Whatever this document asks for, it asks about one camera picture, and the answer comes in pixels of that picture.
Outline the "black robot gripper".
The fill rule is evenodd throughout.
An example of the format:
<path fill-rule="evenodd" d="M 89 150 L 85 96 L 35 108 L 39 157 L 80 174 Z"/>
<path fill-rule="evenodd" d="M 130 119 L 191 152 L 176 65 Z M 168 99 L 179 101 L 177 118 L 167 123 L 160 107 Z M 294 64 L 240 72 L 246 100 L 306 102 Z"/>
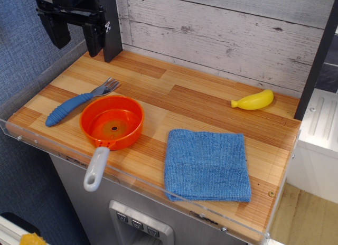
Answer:
<path fill-rule="evenodd" d="M 69 24 L 83 26 L 87 49 L 95 57 L 104 47 L 105 9 L 97 0 L 35 0 L 40 17 L 50 40 L 62 49 L 71 40 Z"/>

